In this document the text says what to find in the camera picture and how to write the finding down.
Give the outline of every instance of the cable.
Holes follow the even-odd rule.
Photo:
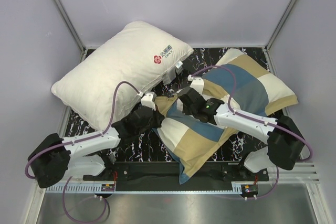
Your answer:
[[[114,116],[114,108],[116,107],[117,91],[118,91],[119,87],[120,87],[122,84],[128,84],[128,85],[131,86],[131,87],[132,87],[138,94],[140,93],[140,92],[138,91],[138,89],[137,89],[133,84],[131,84],[131,83],[127,82],[127,81],[121,81],[121,82],[116,86],[116,89],[115,89],[114,94],[113,94],[113,99],[112,99],[112,111],[111,111],[110,121],[109,121],[109,123],[108,123],[106,129],[102,132],[103,135],[104,135],[104,134],[109,130],[109,128],[111,127],[111,124],[112,124],[112,121],[113,121],[113,116]],[[83,141],[86,141],[86,140],[90,140],[90,139],[93,139],[93,138],[98,137],[98,136],[100,136],[100,135],[101,135],[101,134],[99,133],[99,134],[94,135],[94,136],[85,137],[85,138],[83,138],[83,139],[74,141],[74,143],[80,143],[80,142],[83,142]],[[73,142],[65,142],[65,143],[57,144],[57,145],[54,145],[54,146],[49,147],[49,148],[46,148],[45,150],[43,150],[43,151],[37,153],[35,156],[33,156],[33,157],[28,161],[28,163],[27,163],[27,165],[26,165],[26,167],[25,167],[25,174],[26,174],[26,176],[27,176],[28,178],[30,178],[30,179],[35,179],[35,178],[36,178],[36,177],[34,177],[34,176],[32,176],[32,175],[29,174],[29,167],[30,167],[30,165],[31,165],[31,164],[32,164],[38,157],[40,157],[41,155],[43,155],[43,154],[45,154],[45,153],[47,153],[47,152],[50,152],[51,150],[54,150],[54,149],[59,148],[59,147],[67,146],[67,145],[70,145],[70,144],[73,144]],[[104,199],[104,203],[105,203],[105,205],[104,205],[104,210],[103,210],[102,214],[101,214],[97,219],[95,219],[95,220],[93,220],[93,221],[80,221],[80,220],[76,220],[75,218],[73,218],[73,217],[70,215],[69,211],[67,211],[66,206],[65,206],[65,190],[66,190],[66,187],[67,187],[67,185],[69,184],[71,178],[72,178],[72,177],[70,177],[70,178],[68,179],[68,181],[66,182],[65,187],[64,187],[64,189],[63,189],[63,193],[62,193],[62,206],[63,206],[63,210],[64,210],[64,213],[66,214],[66,216],[67,216],[70,220],[72,220],[72,221],[75,222],[75,223],[80,223],[80,224],[93,224],[93,223],[96,223],[96,222],[99,221],[99,220],[103,217],[103,215],[105,214],[106,207],[108,207],[108,209],[109,209],[109,214],[110,214],[110,206],[109,206],[109,203],[107,202],[107,200],[106,200],[105,198],[103,198],[103,199]]]
[[[117,178],[118,178],[118,173],[117,171],[115,170],[113,172],[113,181],[114,181],[114,187],[112,189],[102,189],[102,191],[114,191],[115,190],[115,186],[116,186],[116,183],[117,183]]]
[[[80,221],[80,220],[75,219],[74,217],[72,217],[72,216],[70,215],[70,213],[68,212],[68,210],[67,210],[67,208],[66,208],[66,206],[65,206],[65,191],[66,191],[66,189],[67,189],[67,186],[68,186],[68,184],[69,184],[71,178],[72,178],[72,177],[69,177],[69,178],[68,178],[68,180],[67,180],[67,182],[65,183],[65,186],[64,186],[64,188],[63,188],[63,192],[62,192],[62,206],[63,206],[63,211],[64,211],[64,213],[66,214],[66,216],[67,216],[70,220],[72,220],[72,221],[75,222],[75,223],[79,223],[79,224],[93,224],[93,223],[96,223],[97,221],[99,221],[99,220],[104,216],[104,214],[105,214],[105,212],[106,212],[106,208],[107,208],[107,206],[108,206],[108,202],[107,202],[107,200],[106,200],[105,198],[101,197],[101,199],[104,200],[104,210],[103,210],[103,212],[100,214],[100,216],[99,216],[97,219],[92,220],[92,221]]]
[[[87,198],[85,198],[85,199],[82,199],[82,200],[79,201],[77,204],[75,204],[73,207],[71,207],[70,209],[67,209],[67,211],[68,211],[68,212],[71,212],[71,211],[73,211],[75,208],[77,208],[77,207],[79,207],[80,205],[82,205],[84,202],[89,201],[89,200],[91,200],[91,199],[97,199],[97,198],[96,198],[95,196],[89,196],[89,197],[87,197]],[[108,201],[107,201],[107,207],[108,207],[108,213],[107,213],[107,215],[106,215],[105,220],[102,220],[101,222],[106,221],[106,220],[110,217],[110,214],[111,214],[111,207],[110,207],[110,204],[109,204]],[[50,203],[50,208],[51,208],[52,212],[54,213],[54,215],[55,215],[56,217],[61,217],[61,216],[66,215],[64,211],[63,211],[63,213],[61,213],[61,214],[60,214],[60,213],[57,213],[57,212],[54,210],[54,206],[52,205],[52,203]]]
[[[254,121],[254,122],[264,123],[264,121],[262,121],[262,120],[253,118],[253,117],[248,116],[248,115],[241,114],[241,113],[239,113],[239,112],[236,112],[236,111],[234,111],[234,109],[231,107],[231,99],[232,99],[233,94],[236,92],[237,80],[236,80],[236,76],[235,76],[235,74],[234,74],[230,69],[228,69],[228,68],[226,68],[226,67],[223,67],[223,66],[209,66],[209,67],[205,67],[205,68],[203,68],[203,69],[201,69],[201,70],[195,72],[194,74],[192,74],[192,76],[194,77],[194,76],[196,76],[197,74],[203,72],[204,70],[211,69],[211,68],[221,68],[221,69],[224,69],[224,70],[228,71],[228,72],[231,74],[231,76],[233,77],[233,82],[234,82],[234,84],[233,84],[233,88],[232,88],[232,91],[231,91],[231,93],[230,93],[230,95],[229,95],[229,99],[228,99],[228,103],[227,103],[227,105],[228,105],[230,111],[233,112],[233,113],[235,113],[235,114],[237,114],[237,115],[239,115],[239,116],[241,116],[241,117],[243,117],[243,118],[252,120],[252,121]],[[309,159],[312,158],[312,156],[313,156],[313,149],[312,149],[311,145],[310,145],[306,140],[304,140],[304,138],[302,138],[302,137],[299,136],[298,134],[295,134],[294,132],[291,132],[290,130],[288,130],[288,129],[284,128],[284,127],[281,127],[281,126],[279,126],[279,125],[277,125],[277,124],[268,123],[268,125],[270,125],[270,126],[272,126],[272,127],[274,127],[274,128],[277,128],[277,129],[279,129],[279,130],[282,130],[282,131],[284,131],[284,132],[286,132],[286,133],[292,135],[292,136],[295,137],[297,140],[301,141],[301,142],[302,142],[302,143],[309,149],[309,156],[308,156],[307,158],[305,158],[305,159],[300,160],[301,162],[303,162],[303,161],[308,161]]]
[[[109,128],[111,127],[111,124],[112,124],[112,121],[113,121],[113,116],[114,116],[114,108],[115,108],[115,105],[116,105],[116,98],[117,98],[117,91],[119,89],[119,87],[122,85],[122,84],[128,84],[129,86],[131,86],[138,94],[140,93],[138,91],[138,89],[131,83],[129,83],[128,81],[122,81],[120,82],[117,86],[116,86],[116,89],[114,91],[114,94],[113,94],[113,100],[112,100],[112,112],[111,112],[111,117],[110,117],[110,121],[106,127],[106,129],[102,132],[102,134],[104,135],[108,130]],[[94,136],[89,136],[89,137],[85,137],[83,139],[80,139],[80,140],[76,140],[74,142],[65,142],[65,143],[61,143],[61,144],[57,144],[57,145],[54,145],[52,147],[49,147],[49,148],[46,148],[45,150],[37,153],[35,156],[33,156],[27,163],[26,167],[25,167],[25,174],[28,178],[30,179],[35,179],[36,177],[32,176],[29,174],[29,167],[30,165],[38,158],[40,157],[41,155],[47,153],[47,152],[50,152],[56,148],[59,148],[59,147],[63,147],[63,146],[67,146],[67,145],[70,145],[70,144],[73,144],[73,143],[80,143],[80,142],[83,142],[83,141],[86,141],[86,140],[90,140],[90,139],[93,139],[97,136],[101,136],[101,134],[97,134],[97,135],[94,135]]]
[[[241,117],[243,117],[243,118],[246,118],[246,119],[258,122],[258,123],[264,123],[264,121],[262,121],[262,120],[259,120],[259,119],[256,119],[256,118],[252,118],[251,116],[247,116],[247,115],[241,114],[239,112],[235,112],[234,109],[231,107],[231,99],[232,99],[233,94],[236,92],[237,79],[236,79],[235,74],[230,69],[228,69],[226,67],[223,67],[223,66],[208,66],[208,67],[205,67],[205,68],[203,68],[203,69],[201,69],[201,70],[193,73],[191,76],[194,77],[194,76],[198,75],[199,73],[204,72],[205,70],[208,70],[208,69],[211,69],[211,68],[221,68],[221,69],[224,69],[224,70],[228,71],[231,74],[232,78],[233,78],[234,84],[233,84],[233,88],[232,88],[232,91],[231,91],[231,93],[229,95],[229,99],[228,99],[228,103],[227,103],[230,111],[233,112],[233,113],[235,113],[235,114],[237,114],[237,115],[239,115],[239,116],[241,116]],[[276,125],[276,124],[273,124],[273,123],[268,123],[268,125],[270,125],[270,126],[272,126],[274,128],[277,128],[279,130],[282,130],[282,131],[284,131],[284,132],[292,135],[293,137],[295,137],[296,139],[298,139],[299,141],[301,141],[305,146],[307,146],[307,148],[309,149],[309,156],[307,158],[304,158],[304,159],[300,160],[300,162],[308,161],[309,159],[312,158],[312,156],[313,156],[313,149],[312,149],[311,145],[308,142],[306,142],[306,140],[304,140],[301,136],[299,136],[298,134],[295,134],[294,132],[291,132],[290,130],[288,130],[288,129],[284,128],[284,127],[281,127],[279,125]],[[266,193],[266,194],[264,194],[262,196],[259,196],[258,198],[265,198],[265,197],[267,197],[278,186],[280,172],[279,172],[279,168],[277,166],[276,166],[276,169],[277,169],[277,178],[276,178],[276,181],[275,181],[272,189],[268,193]]]

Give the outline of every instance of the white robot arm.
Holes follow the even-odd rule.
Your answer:
[[[268,145],[245,155],[241,160],[240,168],[245,167],[251,173],[257,173],[274,165],[285,170],[293,169],[304,143],[296,139],[293,134],[278,129],[279,127],[285,128],[303,138],[291,118],[282,116],[280,119],[276,119],[258,116],[246,111],[232,109],[224,101],[215,98],[206,101],[201,96],[203,85],[202,78],[196,77],[190,87],[178,93],[178,98],[183,103],[183,113],[220,128],[231,127],[237,129]]]
[[[211,98],[204,100],[200,95],[202,82],[196,79],[190,87],[178,93],[183,102],[184,112],[204,123],[219,127],[232,127],[250,134],[267,143],[268,146],[251,152],[243,157],[237,166],[239,177],[246,173],[257,173],[261,169],[277,165],[283,169],[292,169],[299,158],[304,144],[270,124],[280,124],[301,135],[293,121],[284,116],[280,120],[257,116],[244,111],[231,111],[222,100]],[[97,176],[106,168],[106,163],[95,153],[100,150],[116,148],[120,142],[127,143],[147,129],[161,127],[164,116],[155,106],[155,93],[147,92],[141,99],[142,106],[119,122],[115,122],[103,134],[94,132],[82,136],[60,138],[51,134],[33,151],[28,158],[40,188],[58,183],[63,178]],[[254,122],[236,113],[260,119]]]

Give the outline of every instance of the black marble surface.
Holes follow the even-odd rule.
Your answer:
[[[187,85],[187,76],[204,67],[216,64],[229,48],[194,48],[194,53],[183,62],[183,72],[178,75],[170,84],[158,84],[154,88],[157,96],[171,97],[174,93]],[[267,69],[268,63],[261,48],[238,48],[256,60],[262,67]],[[88,50],[87,57],[93,52]],[[279,111],[273,117],[278,118],[282,115]],[[66,136],[87,134],[94,130],[89,124],[81,119],[74,111],[71,112],[68,122]],[[255,137],[238,132],[231,136],[229,140],[209,158],[209,161],[237,161],[245,153],[255,151],[264,147],[264,143]],[[118,147],[113,150],[105,150],[102,153],[113,152],[117,161],[126,162],[170,162],[174,161],[160,141],[159,137],[148,130],[141,134],[138,139],[130,145]]]

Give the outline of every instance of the white wall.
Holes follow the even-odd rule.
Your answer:
[[[290,0],[61,0],[86,46],[143,20],[192,46],[265,45]]]
[[[80,51],[52,0],[0,0],[0,222],[19,224],[32,180],[27,157],[56,132],[63,104],[51,85]]]
[[[278,76],[298,95],[289,109],[312,144],[318,174],[336,220],[336,4],[299,0],[270,50]]]

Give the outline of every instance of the metal floor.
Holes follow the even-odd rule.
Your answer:
[[[261,185],[260,195],[270,189]],[[87,194],[67,194],[70,214],[81,221],[96,219],[103,203],[91,199],[77,205]],[[278,185],[265,199],[245,202],[232,195],[112,195],[108,198],[110,215],[99,223],[110,224],[313,224],[318,223],[306,186]],[[61,194],[46,194],[38,224],[68,224],[62,210]]]

